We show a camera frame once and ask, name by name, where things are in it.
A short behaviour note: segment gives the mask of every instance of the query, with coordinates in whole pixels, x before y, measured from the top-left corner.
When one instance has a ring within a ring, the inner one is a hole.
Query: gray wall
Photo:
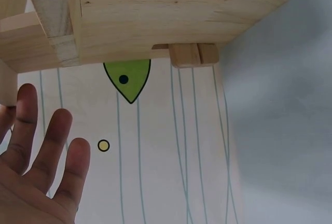
[[[332,0],[291,0],[222,56],[245,223],[332,223]]]

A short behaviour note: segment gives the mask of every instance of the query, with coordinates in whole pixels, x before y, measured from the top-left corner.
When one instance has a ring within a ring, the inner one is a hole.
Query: printed pattern
[[[92,149],[76,222],[243,223],[218,66],[179,70],[169,59],[151,63],[135,104],[120,96],[101,64],[21,75],[20,83],[34,84],[39,94],[32,159],[51,113],[66,107],[73,114],[68,142],[82,136]],[[9,138],[7,134],[0,149]],[[60,179],[59,174],[50,197]]]

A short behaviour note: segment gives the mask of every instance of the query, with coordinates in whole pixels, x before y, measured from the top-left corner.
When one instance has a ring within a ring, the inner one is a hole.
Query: yellow circle
[[[109,147],[110,147],[110,145],[109,145],[109,142],[107,140],[103,139],[103,140],[100,140],[98,142],[98,149],[102,152],[108,151]]]

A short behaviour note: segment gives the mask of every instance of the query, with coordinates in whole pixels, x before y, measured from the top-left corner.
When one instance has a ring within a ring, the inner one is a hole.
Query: hand
[[[65,109],[53,114],[38,156],[23,175],[30,161],[37,116],[37,93],[30,84],[20,88],[17,107],[0,107],[0,143],[15,124],[8,148],[0,155],[0,223],[74,223],[90,163],[89,143],[82,138],[72,141],[60,186],[53,199],[46,197],[72,115]]]

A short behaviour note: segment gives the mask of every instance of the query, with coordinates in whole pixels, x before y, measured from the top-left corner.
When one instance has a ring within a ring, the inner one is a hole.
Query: blue line
[[[185,186],[185,180],[183,177],[183,169],[182,169],[182,163],[181,163],[181,154],[180,154],[180,147],[179,147],[179,141],[178,141],[178,131],[177,131],[177,123],[176,123],[176,114],[175,114],[175,102],[174,102],[174,86],[173,86],[173,68],[171,65],[171,92],[172,92],[172,104],[173,104],[173,116],[174,116],[174,127],[175,127],[175,137],[176,137],[176,146],[177,146],[177,157],[178,157],[178,163],[180,166],[180,172],[181,172],[181,179],[182,179],[182,186],[183,186],[183,192],[185,194],[187,206],[189,206],[189,201],[188,201],[188,191]],[[192,216],[190,212],[190,207],[188,208],[189,211],[189,218],[191,224],[193,224],[192,221]]]
[[[60,96],[60,107],[63,108],[63,98],[62,98],[62,88],[61,88],[61,79],[60,79],[60,70],[57,68],[58,73],[58,85],[59,85],[59,96]],[[68,140],[66,140],[66,151],[68,152]]]
[[[41,112],[43,113],[43,134],[44,138],[46,135],[46,124],[45,124],[45,104],[44,104],[44,91],[43,91],[43,77],[42,72],[39,71],[39,82],[40,82],[40,95],[41,95]],[[51,191],[50,189],[47,191],[48,198],[51,198]]]
[[[237,216],[237,212],[236,212],[236,208],[235,208],[233,190],[232,190],[232,183],[231,183],[231,178],[230,178],[229,120],[228,120],[228,107],[227,107],[226,95],[225,95],[225,90],[224,90],[224,86],[223,86],[223,93],[224,93],[224,99],[225,99],[225,108],[226,108],[227,148],[226,148],[226,143],[225,143],[225,134],[224,134],[224,128],[223,128],[222,115],[221,115],[221,111],[220,111],[220,103],[219,103],[217,82],[216,82],[216,75],[215,75],[214,67],[212,67],[212,70],[213,70],[214,89],[215,89],[215,93],[216,93],[216,100],[217,100],[218,112],[219,112],[220,128],[222,130],[222,135],[223,135],[223,143],[224,143],[224,150],[225,150],[226,164],[227,164],[227,177],[228,177],[228,179],[227,179],[227,203],[226,203],[225,223],[227,224],[229,192],[231,194],[232,205],[233,205],[233,209],[234,209],[236,223],[238,223],[238,216]]]
[[[181,74],[180,69],[177,69],[178,73],[178,82],[180,85],[180,96],[181,96],[181,106],[182,106],[182,119],[183,119],[183,132],[184,132],[184,142],[185,142],[185,170],[186,170],[186,189],[187,189],[187,198],[189,200],[189,188],[188,188],[188,160],[187,160],[187,131],[186,131],[186,118],[185,118],[185,107],[183,101],[183,93],[182,93],[182,83],[181,83]],[[188,224],[188,217],[189,217],[189,204],[187,201],[187,224]]]
[[[140,174],[140,192],[141,192],[141,205],[144,224],[146,224],[145,210],[144,210],[144,200],[143,200],[143,189],[142,189],[142,167],[141,167],[141,125],[140,125],[140,100],[137,98],[137,131],[139,140],[139,174]]]
[[[193,73],[193,68],[191,69],[192,74],[192,87],[193,87],[193,103],[195,106],[195,121],[196,121],[196,136],[197,136],[197,149],[198,149],[198,161],[199,161],[199,173],[201,177],[201,190],[203,197],[203,205],[204,205],[204,215],[205,215],[205,224],[208,224],[208,216],[206,214],[206,205],[205,205],[205,196],[204,196],[204,186],[203,186],[203,173],[202,173],[202,163],[201,163],[201,149],[199,145],[199,133],[198,133],[198,118],[197,118],[197,104],[196,104],[196,90],[195,90],[195,75]]]
[[[224,100],[225,100],[225,108],[226,108],[226,125],[227,125],[227,150],[228,150],[228,180],[230,182],[230,150],[229,150],[229,119],[228,119],[228,107],[227,107],[227,100],[226,100],[226,94],[225,94],[225,89],[223,86],[223,93],[224,93]],[[232,190],[232,184],[229,183],[229,187],[230,187],[230,195],[232,198],[232,202],[233,202],[233,209],[234,209],[234,215],[235,215],[235,220],[236,223],[238,224],[238,215],[237,215],[237,211],[235,209],[235,202],[234,202],[234,197],[233,197],[233,190]]]
[[[123,213],[123,194],[122,194],[122,155],[121,155],[121,131],[120,131],[120,104],[119,104],[119,93],[116,92],[116,102],[118,111],[118,139],[119,139],[119,171],[120,171],[120,201],[121,201],[121,214],[122,224],[125,224],[125,215]]]

